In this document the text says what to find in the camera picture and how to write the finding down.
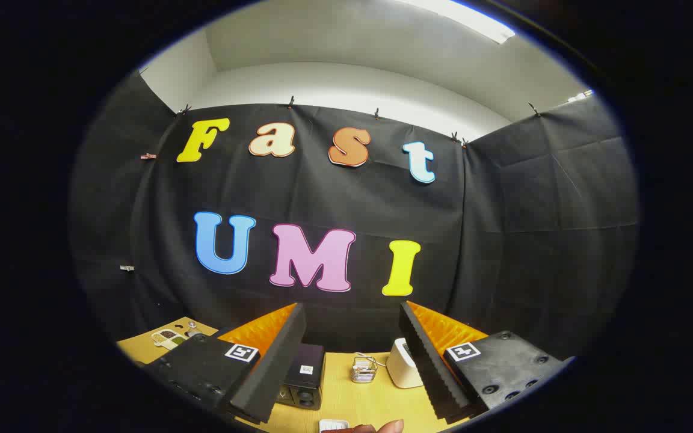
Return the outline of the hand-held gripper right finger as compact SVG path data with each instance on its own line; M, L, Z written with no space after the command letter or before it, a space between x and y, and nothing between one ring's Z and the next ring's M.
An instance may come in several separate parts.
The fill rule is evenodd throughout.
M411 301L399 305L399 328L435 416L448 423L498 411L574 361L512 331L487 335Z

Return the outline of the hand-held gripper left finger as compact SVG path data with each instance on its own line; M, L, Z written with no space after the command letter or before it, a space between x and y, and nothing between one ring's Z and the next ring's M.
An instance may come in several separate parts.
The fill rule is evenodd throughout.
M304 306L295 302L230 331L196 334L142 368L215 416L265 423L305 330Z

